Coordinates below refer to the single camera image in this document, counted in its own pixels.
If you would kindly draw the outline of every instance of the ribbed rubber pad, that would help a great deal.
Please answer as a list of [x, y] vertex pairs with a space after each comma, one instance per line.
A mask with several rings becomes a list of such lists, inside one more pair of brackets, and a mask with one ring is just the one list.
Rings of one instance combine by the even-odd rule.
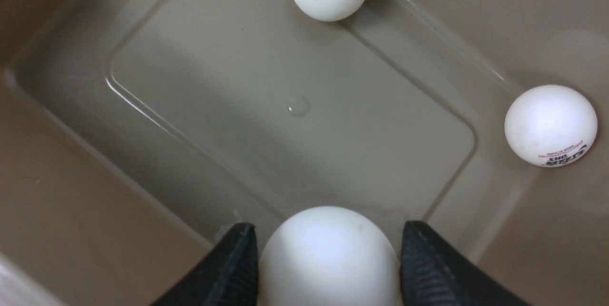
[[401, 260], [404, 306], [529, 306], [424, 222], [406, 222]]
[[240, 223], [153, 306], [256, 306], [257, 292], [256, 233]]

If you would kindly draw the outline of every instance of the water droplet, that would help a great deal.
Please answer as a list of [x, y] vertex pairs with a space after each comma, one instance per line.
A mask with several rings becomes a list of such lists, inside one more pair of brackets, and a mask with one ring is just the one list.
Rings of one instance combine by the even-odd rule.
[[304, 117], [307, 113], [309, 113], [309, 109], [311, 105], [309, 105], [309, 100], [302, 96], [297, 96], [290, 100], [290, 103], [287, 106], [287, 110], [290, 112], [292, 117], [300, 118]]

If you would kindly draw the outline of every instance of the beige plastic container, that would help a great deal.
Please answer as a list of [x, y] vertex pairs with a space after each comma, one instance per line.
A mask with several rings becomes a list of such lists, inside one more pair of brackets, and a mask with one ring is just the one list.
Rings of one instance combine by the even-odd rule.
[[[533, 304], [600, 306], [608, 15], [605, 0], [367, 0], [322, 23], [292, 0], [68, 0], [4, 78], [199, 241], [248, 221], [263, 246], [334, 205], [398, 249], [423, 219]], [[600, 120], [559, 169], [503, 131], [545, 83]]]

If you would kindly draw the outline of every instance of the container wall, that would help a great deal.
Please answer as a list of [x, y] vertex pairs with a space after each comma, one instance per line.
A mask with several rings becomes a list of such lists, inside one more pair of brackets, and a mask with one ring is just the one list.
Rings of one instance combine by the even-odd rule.
[[[63, 2], [0, 0], [0, 67]], [[190, 233], [5, 87], [0, 124], [0, 252], [26, 280], [67, 305], [147, 305], [204, 255]], [[52, 304], [0, 270], [9, 274], [0, 304]]]

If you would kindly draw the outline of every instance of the printed logo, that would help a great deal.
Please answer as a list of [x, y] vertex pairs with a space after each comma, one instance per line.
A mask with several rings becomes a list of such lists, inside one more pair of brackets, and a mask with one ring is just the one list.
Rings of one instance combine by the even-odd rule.
[[572, 161], [577, 160], [580, 156], [582, 156], [583, 154], [585, 154], [585, 152], [588, 150], [588, 145], [583, 145], [581, 146], [581, 148], [579, 148], [579, 151], [576, 152], [573, 155], [569, 155], [569, 154], [564, 154], [562, 156], [556, 156], [556, 157], [549, 157], [548, 161], [546, 161], [546, 163], [544, 163], [542, 166], [547, 166], [547, 167], [554, 167], [554, 166], [562, 166], [562, 165], [566, 165], [567, 163], [570, 163]]

